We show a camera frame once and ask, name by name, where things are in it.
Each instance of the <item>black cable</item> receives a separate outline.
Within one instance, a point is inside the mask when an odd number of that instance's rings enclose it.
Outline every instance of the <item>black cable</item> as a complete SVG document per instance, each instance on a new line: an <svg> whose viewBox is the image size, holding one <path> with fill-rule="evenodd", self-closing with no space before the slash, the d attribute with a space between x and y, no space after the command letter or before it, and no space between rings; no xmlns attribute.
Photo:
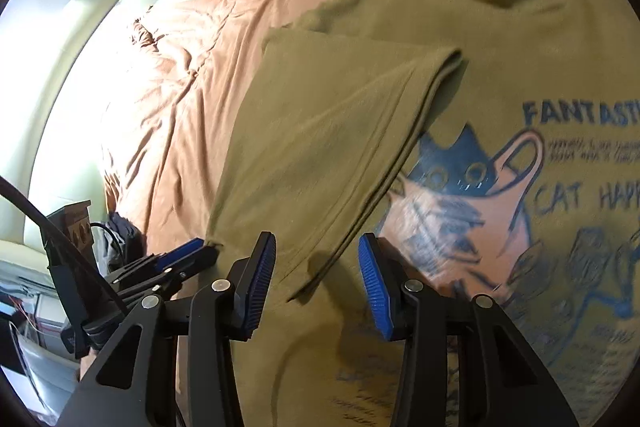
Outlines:
<svg viewBox="0 0 640 427"><path fill-rule="evenodd" d="M68 237L61 230L49 220L47 217L39 211L33 203L29 201L24 195L15 188L11 183L0 176L0 196L6 198L12 205L20 210L25 216L31 219L43 232L45 232L53 240L53 242L60 249L60 253L64 255L68 263L75 263L79 266L94 282L100 286L100 288L107 294L107 296L116 304L118 309L127 315L127 307L122 299L118 297L118 294L114 291L111 285L100 275L98 270L95 270L89 262L82 257L82 254L78 251Z"/></svg>
<svg viewBox="0 0 640 427"><path fill-rule="evenodd" d="M114 248L118 250L118 255L120 256L120 260L122 261L122 265L124 266L125 265L124 254L122 253L122 248L120 247L120 244L118 243L118 240L116 239L116 235L113 233L113 230L111 230L109 227L107 227L107 225L104 225L103 223L93 222L93 223L89 223L89 226L103 229L106 233L111 235L111 238L113 239Z"/></svg>
<svg viewBox="0 0 640 427"><path fill-rule="evenodd" d="M184 416L182 416L182 411L180 410L177 400L175 402L175 418L178 420L180 427L187 427L187 422L184 421Z"/></svg>

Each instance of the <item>bed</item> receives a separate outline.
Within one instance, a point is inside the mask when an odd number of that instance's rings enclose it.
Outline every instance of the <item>bed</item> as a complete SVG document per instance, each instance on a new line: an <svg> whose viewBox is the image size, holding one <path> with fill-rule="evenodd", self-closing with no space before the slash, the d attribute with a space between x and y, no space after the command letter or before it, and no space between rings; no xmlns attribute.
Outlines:
<svg viewBox="0 0 640 427"><path fill-rule="evenodd" d="M102 128L108 207L152 252L203 236L270 27L323 0L159 0L133 25L130 89Z"/></svg>
<svg viewBox="0 0 640 427"><path fill-rule="evenodd" d="M50 117L30 130L36 139L21 188L44 211L84 199L94 203L93 219L117 210L146 234L149 253L204 237L263 37L323 1L108 0L57 79L60 95L47 99ZM128 38L116 49L110 35L125 22ZM105 53L118 60L97 71L92 60ZM77 125L68 114L78 98L91 97L87 71L94 85L110 86L109 96L84 106L95 123L85 138L99 145L97 155L61 138ZM51 294L36 227L18 220L0 239L3 266Z"/></svg>

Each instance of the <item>graphic print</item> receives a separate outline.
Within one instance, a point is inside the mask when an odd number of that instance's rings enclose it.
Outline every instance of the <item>graphic print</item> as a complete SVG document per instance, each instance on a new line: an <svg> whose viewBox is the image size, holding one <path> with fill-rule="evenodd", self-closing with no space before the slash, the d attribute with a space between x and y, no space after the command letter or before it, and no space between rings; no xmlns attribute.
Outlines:
<svg viewBox="0 0 640 427"><path fill-rule="evenodd" d="M439 290L500 302L583 427L638 359L640 178L608 168L636 162L626 151L640 142L629 144L554 136L545 151L526 128L494 153L469 124L450 147L425 134L376 229ZM447 425L456 425L456 378Z"/></svg>
<svg viewBox="0 0 640 427"><path fill-rule="evenodd" d="M602 228L578 230L564 263L565 295L552 303L543 328L532 327L524 317L536 305L535 297L548 289L556 264L545 253L542 242L536 246L535 252L527 252L516 264L509 283L514 291L504 307L543 362L552 367L571 344L590 305L599 303L608 308L613 322L635 316L634 277L640 260L640 230L615 253ZM607 273L611 273L608 283ZM598 324L592 334L615 337L610 331L608 325ZM612 338L622 344L628 340L624 333Z"/></svg>
<svg viewBox="0 0 640 427"><path fill-rule="evenodd" d="M525 147L533 158L516 172L509 162ZM531 247L523 198L543 164L542 138L524 130L489 158L466 125L448 149L428 134L419 148L402 191L389 192L379 235L437 287L506 301L511 271Z"/></svg>

